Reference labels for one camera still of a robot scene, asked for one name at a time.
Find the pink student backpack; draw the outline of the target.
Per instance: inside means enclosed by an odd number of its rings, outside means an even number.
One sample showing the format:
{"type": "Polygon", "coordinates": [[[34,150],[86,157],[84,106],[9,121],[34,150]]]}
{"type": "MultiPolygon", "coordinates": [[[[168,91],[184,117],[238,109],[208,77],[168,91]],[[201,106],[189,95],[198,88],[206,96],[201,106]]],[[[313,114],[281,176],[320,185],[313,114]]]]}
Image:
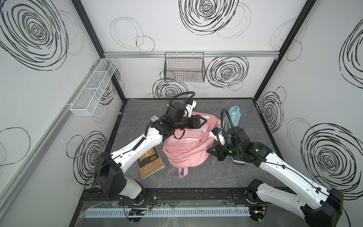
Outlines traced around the pink student backpack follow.
{"type": "Polygon", "coordinates": [[[166,139],[163,152],[169,163],[178,169],[179,177],[188,175],[189,167],[201,165],[209,156],[207,149],[216,141],[210,132],[220,127],[220,119],[212,114],[194,112],[192,116],[200,115],[207,122],[199,129],[176,130],[175,135],[166,139]]]}

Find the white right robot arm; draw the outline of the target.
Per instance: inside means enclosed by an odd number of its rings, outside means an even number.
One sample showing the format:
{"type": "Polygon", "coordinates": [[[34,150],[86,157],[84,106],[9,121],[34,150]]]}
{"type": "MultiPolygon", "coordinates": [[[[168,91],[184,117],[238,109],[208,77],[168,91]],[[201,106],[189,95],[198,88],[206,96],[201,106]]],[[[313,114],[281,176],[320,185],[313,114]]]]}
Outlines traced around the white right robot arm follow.
{"type": "Polygon", "coordinates": [[[310,227],[335,227],[343,213],[344,196],[302,175],[261,142],[251,142],[240,127],[223,131],[215,127],[209,132],[214,140],[207,152],[223,161],[227,156],[238,156],[247,164],[270,173],[291,192],[274,188],[254,179],[244,196],[250,204],[275,204],[305,220],[310,227]]]}

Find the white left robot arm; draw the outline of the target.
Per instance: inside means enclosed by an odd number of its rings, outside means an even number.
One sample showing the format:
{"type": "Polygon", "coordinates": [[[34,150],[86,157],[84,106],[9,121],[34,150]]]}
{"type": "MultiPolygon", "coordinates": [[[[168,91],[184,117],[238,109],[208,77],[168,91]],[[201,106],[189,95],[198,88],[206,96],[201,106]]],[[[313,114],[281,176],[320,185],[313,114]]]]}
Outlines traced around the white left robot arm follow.
{"type": "Polygon", "coordinates": [[[125,147],[108,154],[99,155],[95,167],[95,181],[110,197],[128,197],[134,203],[142,203],[145,188],[136,180],[128,179],[125,173],[129,167],[153,147],[174,135],[176,130],[202,128],[209,117],[193,114],[194,104],[169,104],[159,119],[148,123],[142,135],[125,147]]]}

